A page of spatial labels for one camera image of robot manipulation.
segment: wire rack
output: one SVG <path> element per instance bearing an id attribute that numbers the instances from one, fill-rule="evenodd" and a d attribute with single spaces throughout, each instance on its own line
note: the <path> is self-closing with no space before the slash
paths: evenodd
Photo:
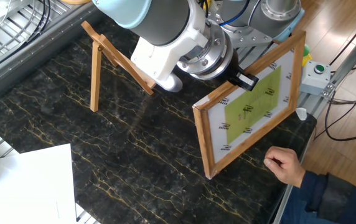
<path id="1" fill-rule="evenodd" d="M 6 57 L 7 54 L 13 53 L 13 51 L 17 50 L 20 45 L 27 41 L 40 22 L 44 3 L 39 0 L 31 0 L 28 2 L 28 5 L 21 6 L 22 9 L 8 15 L 0 24 L 0 61 L 3 57 Z M 48 26 L 51 26 L 52 21 L 72 8 L 70 5 L 58 0 L 51 0 L 50 5 L 51 12 Z"/>

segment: white paper sheet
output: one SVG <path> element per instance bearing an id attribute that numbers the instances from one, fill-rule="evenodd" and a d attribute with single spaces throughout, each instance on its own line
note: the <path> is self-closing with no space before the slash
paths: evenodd
<path id="1" fill-rule="evenodd" d="M 0 223 L 75 222 L 70 145 L 0 159 Z"/>

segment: wooden easel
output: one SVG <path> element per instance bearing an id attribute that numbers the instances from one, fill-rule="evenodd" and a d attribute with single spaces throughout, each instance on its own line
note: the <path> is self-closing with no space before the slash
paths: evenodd
<path id="1" fill-rule="evenodd" d="M 97 34 L 87 21 L 84 21 L 81 26 L 93 40 L 90 105 L 90 109 L 93 112 L 98 111 L 99 105 L 102 53 L 104 53 L 112 65 L 115 67 L 121 66 L 125 69 L 141 85 L 146 93 L 149 95 L 153 94 L 152 88 L 156 85 L 156 82 L 152 78 L 143 73 L 130 59 L 118 51 L 103 34 Z"/>

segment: wooden picture frame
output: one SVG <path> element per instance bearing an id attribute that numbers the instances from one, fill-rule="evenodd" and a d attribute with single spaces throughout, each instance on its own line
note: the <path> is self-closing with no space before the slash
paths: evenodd
<path id="1" fill-rule="evenodd" d="M 204 164 L 204 172 L 205 176 L 208 179 L 211 179 L 212 177 L 217 175 L 223 168 L 229 165 L 233 160 L 235 160 L 238 156 L 244 153 L 255 142 L 260 140 L 265 134 L 270 132 L 275 126 L 277 126 L 280 122 L 282 122 L 292 112 L 296 110 L 297 99 L 299 94 L 299 84 L 301 81 L 301 69 L 302 58 L 304 53 L 305 36 L 305 31 L 299 31 L 293 34 L 293 36 L 288 38 L 287 41 L 279 44 L 277 47 L 275 47 L 273 50 L 261 57 L 259 60 L 250 65 L 245 70 L 246 74 L 252 74 L 257 76 L 257 74 L 262 72 L 264 69 L 267 69 L 275 61 L 277 61 L 278 59 L 292 51 L 292 49 L 294 49 L 294 52 L 292 54 L 293 69 L 291 70 L 291 84 L 289 90 L 286 90 L 287 94 L 289 95 L 288 106 L 282 109 L 282 111 L 280 111 L 279 113 L 276 113 L 276 115 L 273 118 L 270 118 L 270 120 L 260 129 L 258 129 L 254 133 L 251 133 L 250 137 L 247 137 L 237 147 L 229 149 L 229 153 L 217 162 L 215 162 L 214 160 L 212 133 L 210 130 L 208 111 L 216 104 L 222 102 L 224 98 L 233 93 L 239 87 L 232 85 L 229 82 L 226 82 L 193 106 L 195 124 L 197 128 L 200 150 L 202 153 L 202 160 Z"/>

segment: robotic arm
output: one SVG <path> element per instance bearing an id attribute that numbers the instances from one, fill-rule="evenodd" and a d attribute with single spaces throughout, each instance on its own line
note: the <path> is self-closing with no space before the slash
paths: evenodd
<path id="1" fill-rule="evenodd" d="M 254 36 L 263 37 L 258 45 L 284 41 L 304 14 L 299 0 L 218 1 L 208 18 L 196 0 L 93 2 L 140 36 L 131 60 L 167 91 L 182 88 L 176 65 L 195 78 L 223 78 L 251 91 L 258 79 L 244 74 L 234 49 L 257 45 Z"/>

